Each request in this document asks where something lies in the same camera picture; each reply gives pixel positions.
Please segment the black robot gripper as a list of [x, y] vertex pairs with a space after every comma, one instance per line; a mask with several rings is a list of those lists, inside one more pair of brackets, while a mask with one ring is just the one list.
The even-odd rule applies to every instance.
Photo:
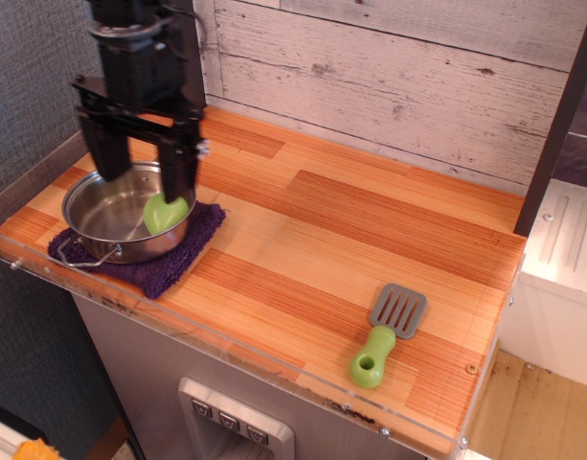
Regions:
[[105, 181], [131, 167], [128, 142], [157, 148], [162, 192], [172, 203], [195, 189], [208, 152], [200, 122], [206, 105], [197, 23], [92, 23], [102, 75], [78, 76], [85, 144]]

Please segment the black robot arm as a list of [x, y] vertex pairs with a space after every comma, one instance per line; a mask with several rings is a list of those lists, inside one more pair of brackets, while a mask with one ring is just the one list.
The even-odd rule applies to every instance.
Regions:
[[89, 10], [102, 75], [73, 83], [86, 146], [112, 181], [131, 167], [129, 139], [152, 144], [165, 200], [173, 202], [193, 190], [207, 150], [200, 134], [204, 21], [182, 1], [92, 1]]

